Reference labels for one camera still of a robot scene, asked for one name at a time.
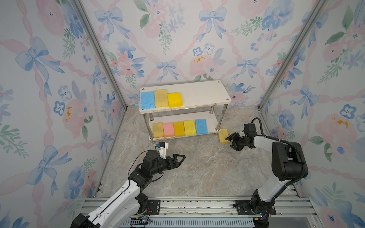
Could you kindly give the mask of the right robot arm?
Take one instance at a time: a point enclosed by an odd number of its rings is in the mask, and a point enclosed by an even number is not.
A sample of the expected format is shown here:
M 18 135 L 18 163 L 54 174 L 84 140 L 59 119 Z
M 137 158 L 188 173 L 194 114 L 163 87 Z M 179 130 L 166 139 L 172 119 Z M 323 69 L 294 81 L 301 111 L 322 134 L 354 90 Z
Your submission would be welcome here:
M 230 147 L 236 151 L 249 147 L 271 153 L 272 175 L 263 186 L 255 190 L 249 202 L 237 202 L 233 205 L 234 208 L 267 216 L 271 213 L 275 200 L 290 185 L 308 175 L 308 166 L 299 143 L 259 135 L 254 123 L 245 124 L 242 132 L 233 133 L 225 139 L 232 143 Z

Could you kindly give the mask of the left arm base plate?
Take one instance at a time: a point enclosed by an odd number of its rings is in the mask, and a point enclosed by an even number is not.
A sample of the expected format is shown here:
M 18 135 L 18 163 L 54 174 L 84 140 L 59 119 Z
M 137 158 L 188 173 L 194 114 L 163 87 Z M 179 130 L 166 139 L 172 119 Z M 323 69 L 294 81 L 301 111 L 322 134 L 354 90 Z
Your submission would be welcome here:
M 159 199 L 148 199 L 140 203 L 139 211 L 137 215 L 159 215 L 161 207 L 161 201 Z

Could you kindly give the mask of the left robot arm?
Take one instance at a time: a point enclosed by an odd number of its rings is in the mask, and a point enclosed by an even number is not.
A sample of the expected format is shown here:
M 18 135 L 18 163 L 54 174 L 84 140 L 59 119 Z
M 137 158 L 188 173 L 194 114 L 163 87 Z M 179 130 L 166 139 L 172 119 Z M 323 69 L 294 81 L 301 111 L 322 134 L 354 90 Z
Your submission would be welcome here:
M 143 190 L 153 182 L 153 176 L 180 167 L 185 159 L 186 156 L 180 154 L 163 158 L 159 151 L 145 151 L 143 162 L 129 174 L 124 185 L 88 215 L 76 216 L 71 227 L 118 228 L 133 215 L 144 213 L 148 197 Z

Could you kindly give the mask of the bright yellow sponge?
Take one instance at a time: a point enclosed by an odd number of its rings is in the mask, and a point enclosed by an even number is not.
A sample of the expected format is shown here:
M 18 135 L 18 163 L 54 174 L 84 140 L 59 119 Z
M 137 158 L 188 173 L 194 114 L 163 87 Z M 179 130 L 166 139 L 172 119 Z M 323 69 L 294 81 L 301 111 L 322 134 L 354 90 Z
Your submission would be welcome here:
M 183 101 L 180 93 L 171 93 L 167 95 L 169 108 L 182 107 Z

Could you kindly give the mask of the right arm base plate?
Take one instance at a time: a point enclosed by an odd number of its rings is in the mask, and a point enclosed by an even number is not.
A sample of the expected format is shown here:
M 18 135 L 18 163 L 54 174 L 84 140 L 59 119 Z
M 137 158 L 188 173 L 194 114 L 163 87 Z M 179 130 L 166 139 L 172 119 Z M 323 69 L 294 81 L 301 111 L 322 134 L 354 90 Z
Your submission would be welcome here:
M 269 208 L 269 205 L 269 202 L 262 200 L 236 200 L 232 207 L 237 209 L 239 215 L 266 216 L 268 212 L 270 215 L 276 215 L 275 207 Z

